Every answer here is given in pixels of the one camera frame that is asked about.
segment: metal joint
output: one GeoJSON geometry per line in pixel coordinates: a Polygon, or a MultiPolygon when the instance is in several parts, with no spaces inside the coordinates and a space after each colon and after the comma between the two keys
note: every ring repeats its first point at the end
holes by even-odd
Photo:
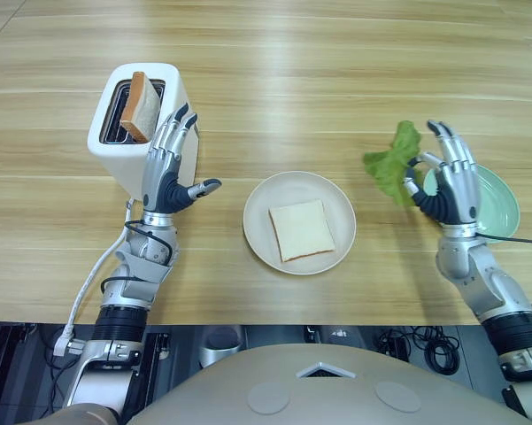
{"type": "Polygon", "coordinates": [[[515,372],[523,373],[532,371],[532,348],[505,352],[498,357],[500,365],[509,363],[515,372]]]}
{"type": "Polygon", "coordinates": [[[143,223],[149,226],[157,226],[160,228],[170,228],[173,225],[173,218],[171,214],[162,214],[159,212],[143,212],[143,223]]]}
{"type": "Polygon", "coordinates": [[[476,223],[469,224],[443,224],[443,233],[446,237],[460,238],[460,237],[475,237],[478,225],[476,223]]]}

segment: green lettuce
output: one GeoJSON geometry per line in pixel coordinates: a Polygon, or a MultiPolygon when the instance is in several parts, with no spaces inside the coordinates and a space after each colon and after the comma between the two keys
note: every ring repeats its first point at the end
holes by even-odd
{"type": "MultiPolygon", "coordinates": [[[[419,154],[421,135],[411,121],[397,124],[396,136],[391,149],[384,152],[364,154],[364,168],[375,178],[378,188],[393,198],[398,205],[413,205],[413,201],[403,186],[405,170],[411,158],[419,154]]],[[[421,181],[422,174],[415,171],[416,180],[421,181]]]]}

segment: bread slice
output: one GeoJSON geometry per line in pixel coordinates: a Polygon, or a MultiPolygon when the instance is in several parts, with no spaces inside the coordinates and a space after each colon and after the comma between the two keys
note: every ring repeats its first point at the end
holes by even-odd
{"type": "Polygon", "coordinates": [[[138,143],[147,143],[156,131],[159,96],[145,73],[136,72],[130,84],[130,95],[120,117],[120,125],[138,143]]]}
{"type": "Polygon", "coordinates": [[[325,209],[320,199],[311,202],[270,208],[281,261],[334,251],[325,209]]]}

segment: wooden table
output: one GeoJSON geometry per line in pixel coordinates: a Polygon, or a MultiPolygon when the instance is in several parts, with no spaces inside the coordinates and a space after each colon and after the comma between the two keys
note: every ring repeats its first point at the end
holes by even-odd
{"type": "MultiPolygon", "coordinates": [[[[176,215],[181,257],[152,323],[475,323],[436,270],[440,231],[363,170],[400,120],[431,150],[425,120],[451,123],[532,237],[532,0],[0,0],[0,321],[65,321],[120,232],[127,194],[86,137],[111,71],[141,61],[180,69],[197,178],[224,182],[176,215]],[[244,240],[246,197],[286,170],[324,175],[356,210],[356,243],[324,274],[277,273],[244,240]]],[[[532,298],[532,246],[492,249],[532,298]]]]}

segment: robotic arm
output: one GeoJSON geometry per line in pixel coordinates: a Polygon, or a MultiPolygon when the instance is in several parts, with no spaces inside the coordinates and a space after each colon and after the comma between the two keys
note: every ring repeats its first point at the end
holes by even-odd
{"type": "Polygon", "coordinates": [[[514,385],[503,392],[506,403],[528,410],[529,400],[517,392],[532,386],[532,305],[520,285],[494,259],[477,232],[480,191],[474,157],[466,143],[445,124],[429,121],[444,159],[430,152],[413,158],[409,165],[425,162],[435,170],[438,191],[427,195],[409,168],[404,185],[415,204],[443,226],[436,265],[454,283],[484,326],[497,351],[502,372],[514,385]]]}
{"type": "Polygon", "coordinates": [[[179,253],[172,214],[221,185],[217,179],[188,188],[177,182],[181,150],[197,122],[196,114],[185,118],[188,110],[185,104],[169,115],[151,141],[143,175],[143,217],[125,223],[127,238],[116,250],[120,264],[101,285],[103,301],[93,336],[67,345],[81,357],[64,407],[94,403],[120,417],[125,406],[134,405],[132,389],[141,377],[133,367],[142,357],[148,311],[179,253]]]}
{"type": "MultiPolygon", "coordinates": [[[[187,111],[185,105],[171,114],[151,143],[143,176],[143,217],[125,223],[126,241],[116,251],[120,265],[103,282],[104,298],[93,336],[67,344],[68,351],[81,358],[64,409],[40,423],[115,425],[129,419],[122,418],[122,413],[125,406],[134,405],[133,389],[141,378],[134,366],[142,357],[147,314],[177,260],[171,214],[220,186],[214,179],[189,188],[177,182],[181,147],[197,120],[196,115],[184,118],[187,111]]],[[[410,165],[431,165],[438,193],[425,194],[412,169],[404,185],[416,205],[443,225],[436,264],[486,329],[505,377],[515,382],[505,392],[506,403],[532,418],[532,306],[476,233],[480,192],[470,150],[446,125],[430,121],[429,127],[445,159],[425,152],[410,165]]],[[[417,367],[372,352],[323,344],[270,346],[222,360],[136,415],[133,422],[168,423],[170,414],[178,422],[189,423],[267,419],[272,423],[527,422],[417,367]],[[307,377],[324,367],[332,368],[333,376],[345,372],[348,378],[307,377]],[[320,398],[329,404],[337,400],[337,408],[327,408],[327,403],[318,402],[320,398]]]]}

